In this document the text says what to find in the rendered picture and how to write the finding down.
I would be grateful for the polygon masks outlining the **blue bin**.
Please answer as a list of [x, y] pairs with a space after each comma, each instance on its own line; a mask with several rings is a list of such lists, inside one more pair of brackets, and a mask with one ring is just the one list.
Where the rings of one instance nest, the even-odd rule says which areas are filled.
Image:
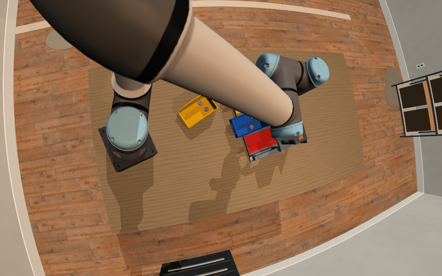
[[[249, 133], [256, 132], [265, 127], [269, 127], [269, 125], [256, 119], [250, 119], [250, 117], [244, 114], [230, 119], [230, 124], [236, 138], [243, 137], [248, 135]], [[250, 125], [253, 125], [253, 129], [249, 128]]]

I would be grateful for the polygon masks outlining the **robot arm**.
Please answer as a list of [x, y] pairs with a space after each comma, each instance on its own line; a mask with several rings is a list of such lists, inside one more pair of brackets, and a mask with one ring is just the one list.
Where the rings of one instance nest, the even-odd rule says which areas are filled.
[[106, 134], [119, 159], [146, 150], [158, 80], [269, 125], [274, 140], [294, 140], [303, 134], [298, 97], [329, 79], [318, 57], [302, 62], [263, 53], [254, 65], [194, 16], [191, 0], [30, 2], [67, 42], [114, 72]]

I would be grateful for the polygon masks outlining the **yellow bin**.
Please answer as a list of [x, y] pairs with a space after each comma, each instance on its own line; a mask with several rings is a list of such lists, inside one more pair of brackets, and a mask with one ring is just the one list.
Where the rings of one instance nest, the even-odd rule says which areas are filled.
[[[198, 105], [199, 101], [202, 101], [203, 104]], [[207, 112], [204, 111], [205, 107], [209, 108]], [[179, 110], [179, 116], [182, 118], [186, 126], [191, 129], [200, 121], [213, 114], [217, 109], [218, 107], [212, 100], [200, 95], [183, 106]]]

